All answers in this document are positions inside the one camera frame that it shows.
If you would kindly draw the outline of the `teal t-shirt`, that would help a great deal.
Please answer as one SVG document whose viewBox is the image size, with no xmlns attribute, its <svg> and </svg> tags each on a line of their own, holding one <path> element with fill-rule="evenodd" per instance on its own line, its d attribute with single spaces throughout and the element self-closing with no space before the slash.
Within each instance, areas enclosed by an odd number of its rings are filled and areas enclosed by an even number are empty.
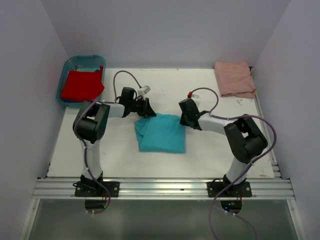
<svg viewBox="0 0 320 240">
<path fill-rule="evenodd" d="M 156 117 L 141 118 L 135 121 L 134 131 L 141 152 L 186 152 L 186 128 L 177 115 L 158 113 Z"/>
</svg>

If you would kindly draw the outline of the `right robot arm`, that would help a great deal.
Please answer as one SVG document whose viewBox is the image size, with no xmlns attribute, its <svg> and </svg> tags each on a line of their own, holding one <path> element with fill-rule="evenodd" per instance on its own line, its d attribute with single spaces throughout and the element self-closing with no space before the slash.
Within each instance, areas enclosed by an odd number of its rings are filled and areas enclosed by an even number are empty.
<svg viewBox="0 0 320 240">
<path fill-rule="evenodd" d="M 260 156 L 267 148 L 268 142 L 252 117 L 245 114 L 235 120 L 226 117 L 213 117 L 208 111 L 199 111 L 192 98 L 179 103 L 181 109 L 180 124 L 194 130 L 209 131 L 226 136 L 233 154 L 229 170 L 223 176 L 223 192 L 235 196 L 245 181 L 243 173 L 252 159 Z"/>
</svg>

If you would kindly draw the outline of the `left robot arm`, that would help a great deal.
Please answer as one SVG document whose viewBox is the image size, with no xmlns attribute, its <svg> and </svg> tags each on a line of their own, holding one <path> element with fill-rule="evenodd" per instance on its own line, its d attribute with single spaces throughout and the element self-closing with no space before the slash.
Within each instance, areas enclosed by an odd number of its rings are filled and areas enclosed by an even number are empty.
<svg viewBox="0 0 320 240">
<path fill-rule="evenodd" d="M 103 170 L 100 163 L 100 141 L 103 138 L 108 119 L 125 118 L 131 113 L 140 117 L 156 117 L 146 94 L 149 86 L 140 87 L 135 94 L 131 87 L 124 87 L 118 102 L 85 100 L 73 122 L 73 132 L 80 140 L 83 151 L 83 171 L 80 181 L 89 180 L 86 190 L 92 196 L 103 193 Z"/>
</svg>

